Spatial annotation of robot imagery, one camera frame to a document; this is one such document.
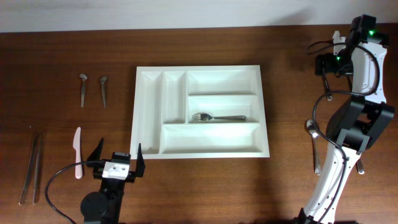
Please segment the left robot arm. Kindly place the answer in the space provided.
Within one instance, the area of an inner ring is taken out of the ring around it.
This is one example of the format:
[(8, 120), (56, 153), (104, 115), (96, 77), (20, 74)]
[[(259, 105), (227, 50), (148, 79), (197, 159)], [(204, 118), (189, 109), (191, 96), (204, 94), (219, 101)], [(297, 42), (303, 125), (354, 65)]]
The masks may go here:
[(144, 176), (146, 165), (141, 145), (137, 148), (136, 169), (130, 170), (131, 155), (114, 152), (111, 159), (101, 159), (104, 139), (87, 158), (93, 177), (101, 181), (99, 190), (86, 195), (80, 204), (84, 223), (118, 223), (126, 183)]

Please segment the steel fork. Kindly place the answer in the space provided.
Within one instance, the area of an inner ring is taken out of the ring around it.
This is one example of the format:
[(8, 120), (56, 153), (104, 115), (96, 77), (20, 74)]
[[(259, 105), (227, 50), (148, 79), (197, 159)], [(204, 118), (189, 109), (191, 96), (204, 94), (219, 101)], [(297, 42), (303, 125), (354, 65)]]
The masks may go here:
[(324, 91), (326, 93), (326, 98), (328, 101), (332, 101), (333, 100), (333, 96), (330, 94), (331, 90), (330, 90), (330, 86), (328, 84), (328, 81), (326, 79), (326, 75), (322, 74), (322, 82), (323, 82), (323, 87), (324, 87)]
[(212, 116), (208, 113), (196, 113), (191, 116), (192, 121), (211, 121), (211, 120), (231, 120), (231, 121), (246, 121), (245, 115), (237, 116)]

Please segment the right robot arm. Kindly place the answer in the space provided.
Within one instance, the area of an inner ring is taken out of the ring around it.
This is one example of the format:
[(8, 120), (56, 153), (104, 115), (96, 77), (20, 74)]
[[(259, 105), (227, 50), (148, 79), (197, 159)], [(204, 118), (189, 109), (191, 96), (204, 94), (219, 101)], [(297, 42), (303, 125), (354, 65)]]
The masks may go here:
[(315, 75), (348, 77), (351, 87), (342, 92), (349, 98), (330, 118), (326, 131), (314, 125), (316, 133), (328, 141), (326, 161), (310, 200), (294, 223), (335, 222), (338, 201), (352, 168), (395, 113), (387, 104), (382, 80), (389, 38), (376, 30), (376, 18), (365, 14), (355, 17), (348, 36), (336, 31), (325, 43), (333, 52), (314, 52)]

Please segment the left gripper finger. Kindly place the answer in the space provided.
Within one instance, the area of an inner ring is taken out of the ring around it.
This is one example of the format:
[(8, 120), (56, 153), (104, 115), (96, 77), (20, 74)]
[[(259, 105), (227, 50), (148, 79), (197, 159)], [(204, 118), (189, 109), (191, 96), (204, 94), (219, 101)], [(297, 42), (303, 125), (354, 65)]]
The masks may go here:
[(101, 138), (97, 147), (93, 150), (93, 152), (88, 156), (87, 161), (99, 161), (102, 148), (103, 148), (104, 138)]
[(137, 159), (136, 159), (136, 170), (135, 177), (143, 177), (146, 165), (142, 155), (141, 143), (139, 143), (137, 148)]

